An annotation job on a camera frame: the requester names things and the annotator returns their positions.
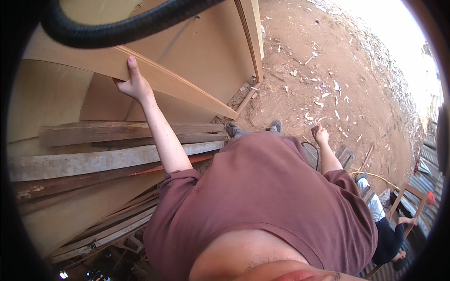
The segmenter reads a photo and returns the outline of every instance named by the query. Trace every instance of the shoe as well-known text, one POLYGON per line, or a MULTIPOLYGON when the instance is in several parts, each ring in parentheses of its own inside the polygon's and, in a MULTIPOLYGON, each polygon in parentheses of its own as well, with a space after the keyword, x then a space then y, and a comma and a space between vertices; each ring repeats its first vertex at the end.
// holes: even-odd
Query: shoe
POLYGON ((226 125, 226 132, 229 134, 230 137, 234 138, 234 135, 236 134, 237 125, 233 122, 228 122, 226 125))
POLYGON ((275 119, 272 121, 272 123, 270 124, 270 127, 272 128, 273 126, 277 126, 277 131, 279 133, 281 133, 281 121, 278 119, 275 119))
POLYGON ((367 179, 368 177, 369 177, 369 175, 368 175, 367 173, 359 174, 359 175, 356 176, 355 182, 358 183, 358 181, 359 181, 360 179, 362 179, 362 178, 367 179))

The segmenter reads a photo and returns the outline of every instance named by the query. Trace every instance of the person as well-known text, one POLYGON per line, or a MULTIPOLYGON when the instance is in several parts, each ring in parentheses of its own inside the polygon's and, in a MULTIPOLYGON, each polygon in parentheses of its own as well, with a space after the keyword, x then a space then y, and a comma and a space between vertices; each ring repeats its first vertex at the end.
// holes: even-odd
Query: person
POLYGON ((142 106, 166 180, 144 232, 151 266, 164 280, 357 280, 378 232, 354 180, 317 127, 321 172, 306 163, 300 142, 272 131, 233 137, 202 176, 192 168, 158 108, 136 59, 131 78, 114 80, 142 106))
MULTIPOLYGON (((360 192, 367 186, 370 186, 367 178, 367 173, 359 174, 355 178, 360 192)), ((417 225, 419 220, 418 218, 399 217, 394 232, 389 226, 383 205, 376 194, 373 195, 369 202, 369 209, 378 229, 378 246, 372 260, 376 265, 382 265, 392 261, 394 270, 400 271, 406 265, 407 253, 400 250, 405 240, 405 224, 417 225)))

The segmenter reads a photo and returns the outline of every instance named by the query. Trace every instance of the white pants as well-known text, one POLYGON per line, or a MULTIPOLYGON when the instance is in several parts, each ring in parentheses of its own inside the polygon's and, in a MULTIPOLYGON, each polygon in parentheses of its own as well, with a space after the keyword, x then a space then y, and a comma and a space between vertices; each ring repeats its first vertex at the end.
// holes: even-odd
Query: white pants
MULTIPOLYGON (((360 192, 362 192, 367 186, 370 186, 369 182, 365 178, 361 178, 357 182, 357 185, 360 188, 360 192)), ((380 199, 376 194, 373 195, 372 200, 369 202, 369 209, 375 222, 379 222, 382 218, 386 217, 386 214, 383 211, 383 205, 381 205, 380 199)))

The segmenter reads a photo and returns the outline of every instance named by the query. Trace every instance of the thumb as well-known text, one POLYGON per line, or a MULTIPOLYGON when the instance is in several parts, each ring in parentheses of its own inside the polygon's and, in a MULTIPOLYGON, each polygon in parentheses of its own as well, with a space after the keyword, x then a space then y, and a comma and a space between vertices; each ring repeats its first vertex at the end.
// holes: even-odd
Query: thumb
POLYGON ((129 56, 127 62, 128 68, 130 69, 131 79, 137 79, 140 76, 140 72, 136 58, 133 56, 129 56))

